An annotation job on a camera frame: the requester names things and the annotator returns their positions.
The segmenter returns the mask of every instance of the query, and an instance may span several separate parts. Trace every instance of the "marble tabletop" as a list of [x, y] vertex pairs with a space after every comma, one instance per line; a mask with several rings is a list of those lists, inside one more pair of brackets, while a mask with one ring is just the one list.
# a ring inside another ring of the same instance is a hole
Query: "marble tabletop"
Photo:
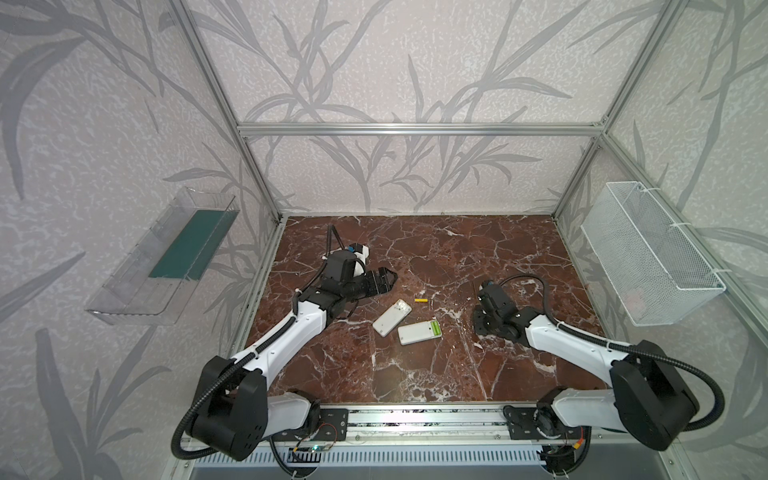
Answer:
[[[293, 290], [321, 264], [328, 223], [346, 244], [368, 245], [369, 266], [387, 266], [399, 281], [310, 340], [278, 375], [271, 395], [301, 389], [326, 403], [514, 401], [537, 400], [557, 385], [604, 387], [563, 359], [472, 330], [480, 282], [526, 272], [549, 281], [558, 319], [603, 334], [554, 222], [544, 215], [291, 217], [249, 343], [283, 318]], [[518, 306], [541, 305], [534, 280], [506, 290]], [[414, 303], [416, 297], [432, 302]], [[385, 338], [376, 333], [372, 322], [397, 299], [413, 307], [401, 326], [437, 319], [442, 338], [402, 346], [396, 329]]]

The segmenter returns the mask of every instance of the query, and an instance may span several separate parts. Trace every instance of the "wallpaper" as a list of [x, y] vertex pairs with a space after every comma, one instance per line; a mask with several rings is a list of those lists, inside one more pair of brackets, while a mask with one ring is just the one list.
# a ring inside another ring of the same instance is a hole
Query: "wallpaper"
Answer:
[[240, 121], [308, 122], [599, 121], [663, 4], [188, 3]]
[[[608, 181], [628, 179], [611, 154], [601, 151], [568, 202], [558, 226], [574, 265], [587, 284], [591, 302], [609, 337], [650, 340], [667, 355], [702, 369], [726, 396], [726, 411], [714, 425], [680, 435], [682, 446], [701, 480], [757, 480], [768, 469], [768, 353], [718, 296], [676, 325], [632, 324], [581, 224]], [[712, 394], [698, 379], [681, 373], [708, 412]]]
[[691, 2], [611, 132], [768, 308], [768, 2]]
[[588, 137], [265, 137], [250, 142], [292, 213], [549, 214]]
[[[662, 4], [189, 1], [240, 122], [599, 121]], [[548, 214], [586, 140], [254, 137], [251, 147], [286, 212]]]
[[[268, 211], [163, 2], [0, 4], [0, 478], [158, 478]], [[84, 308], [183, 186], [241, 212], [173, 326]]]

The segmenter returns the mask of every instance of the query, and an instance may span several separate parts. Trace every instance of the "mesh basket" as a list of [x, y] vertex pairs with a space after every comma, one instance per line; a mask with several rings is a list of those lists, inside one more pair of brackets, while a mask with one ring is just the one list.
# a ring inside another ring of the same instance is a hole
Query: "mesh basket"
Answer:
[[581, 225], [632, 323], [668, 325], [725, 291], [680, 224], [640, 182], [610, 182]]

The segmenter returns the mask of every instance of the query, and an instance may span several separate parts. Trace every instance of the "green mat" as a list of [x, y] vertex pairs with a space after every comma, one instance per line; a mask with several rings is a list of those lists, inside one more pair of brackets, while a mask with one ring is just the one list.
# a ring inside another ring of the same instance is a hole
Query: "green mat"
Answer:
[[150, 278], [199, 280], [238, 212], [198, 210], [150, 272]]

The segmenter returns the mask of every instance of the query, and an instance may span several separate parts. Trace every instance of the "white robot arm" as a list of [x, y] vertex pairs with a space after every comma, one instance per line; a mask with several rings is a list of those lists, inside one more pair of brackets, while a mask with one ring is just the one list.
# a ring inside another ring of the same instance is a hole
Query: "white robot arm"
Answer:
[[[387, 293], [397, 281], [397, 274], [385, 267], [367, 270], [368, 247], [359, 243], [344, 247], [337, 233], [342, 248], [331, 252], [332, 232], [336, 229], [329, 226], [323, 265], [303, 289], [296, 291], [290, 312], [232, 358], [215, 356], [206, 363], [195, 401], [171, 440], [176, 457], [190, 460], [222, 452], [243, 460], [262, 439], [277, 432], [316, 430], [318, 399], [305, 392], [267, 396], [267, 391], [285, 365], [339, 318], [348, 302]], [[182, 449], [184, 432], [210, 447], [193, 452]]]
[[[262, 439], [271, 439], [275, 433], [291, 429], [309, 435], [317, 430], [317, 398], [305, 392], [268, 397], [267, 391], [285, 365], [339, 318], [348, 302], [389, 292], [397, 281], [397, 274], [384, 267], [367, 270], [368, 247], [357, 243], [344, 247], [337, 233], [342, 248], [331, 252], [332, 232], [336, 233], [329, 226], [323, 266], [296, 291], [290, 312], [253, 345], [230, 359], [216, 356], [205, 365], [195, 400], [171, 440], [175, 456], [189, 460], [222, 452], [243, 460]], [[542, 282], [542, 311], [530, 306], [518, 309], [502, 289], [519, 276]], [[705, 373], [666, 357], [653, 343], [643, 341], [635, 346], [613, 342], [558, 322], [549, 309], [548, 290], [547, 282], [535, 275], [519, 274], [499, 284], [486, 280], [478, 292], [479, 304], [473, 316], [478, 335], [496, 335], [552, 353], [593, 373], [609, 387], [558, 387], [549, 392], [535, 411], [535, 430], [545, 438], [557, 438], [565, 427], [581, 426], [589, 432], [594, 426], [627, 432], [649, 448], [664, 450], [680, 432], [710, 425], [720, 416], [723, 393]], [[715, 396], [712, 411], [696, 422], [690, 420], [699, 410], [698, 401], [676, 368], [704, 380]], [[504, 407], [510, 425], [520, 419], [515, 410], [514, 406]], [[210, 447], [194, 452], [182, 449], [184, 432]], [[588, 443], [579, 462], [587, 449]], [[558, 466], [563, 461], [559, 455]]]
[[[543, 286], [543, 311], [518, 309], [502, 286], [518, 277], [535, 278]], [[608, 389], [576, 390], [558, 387], [538, 404], [537, 428], [555, 435], [560, 425], [589, 426], [632, 434], [654, 450], [665, 450], [682, 431], [703, 428], [722, 413], [720, 387], [704, 372], [664, 355], [657, 345], [617, 342], [554, 319], [549, 308], [549, 285], [530, 274], [512, 276], [499, 284], [486, 280], [478, 292], [473, 323], [480, 336], [496, 335], [542, 350], [580, 366], [607, 384]], [[676, 368], [701, 378], [715, 396], [713, 409], [696, 422], [699, 403]], [[507, 409], [508, 421], [515, 421]]]

